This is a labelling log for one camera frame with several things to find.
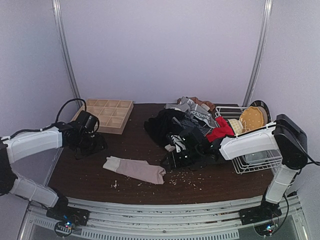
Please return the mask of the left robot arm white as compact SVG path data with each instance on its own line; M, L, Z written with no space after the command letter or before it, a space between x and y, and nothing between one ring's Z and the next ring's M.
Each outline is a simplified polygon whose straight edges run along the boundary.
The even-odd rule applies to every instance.
M98 132L100 121L82 110L69 123L56 120L39 129L22 129L0 139L0 194L16 195L38 202L49 209L63 209L68 199L50 187L36 183L12 170L12 164L53 149L69 148L76 158L83 158L107 148Z

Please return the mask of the pink and white underwear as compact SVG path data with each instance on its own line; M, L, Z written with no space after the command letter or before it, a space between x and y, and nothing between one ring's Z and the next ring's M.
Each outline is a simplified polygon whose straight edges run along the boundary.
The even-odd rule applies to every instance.
M115 156L106 158L104 169L143 182L163 185L166 170L159 165L150 165L146 160L125 159Z

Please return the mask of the red underwear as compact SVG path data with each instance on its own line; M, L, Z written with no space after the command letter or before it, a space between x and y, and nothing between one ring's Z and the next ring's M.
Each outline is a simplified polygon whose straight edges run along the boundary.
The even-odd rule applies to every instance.
M215 120L218 123L219 127L213 128L211 133L206 135L206 138L210 143L220 138L229 136L233 137L235 135L232 127L222 116L217 117Z

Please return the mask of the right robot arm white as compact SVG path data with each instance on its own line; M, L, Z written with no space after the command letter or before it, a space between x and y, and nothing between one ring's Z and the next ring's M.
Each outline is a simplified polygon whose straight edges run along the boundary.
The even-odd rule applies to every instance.
M240 158L243 158L244 166L236 166L236 171L275 168L276 173L261 201L264 207L274 207L280 202L309 159L305 132L285 114L242 134L226 134L210 140L200 137L197 129L187 128L168 139L173 150L160 163L167 171Z

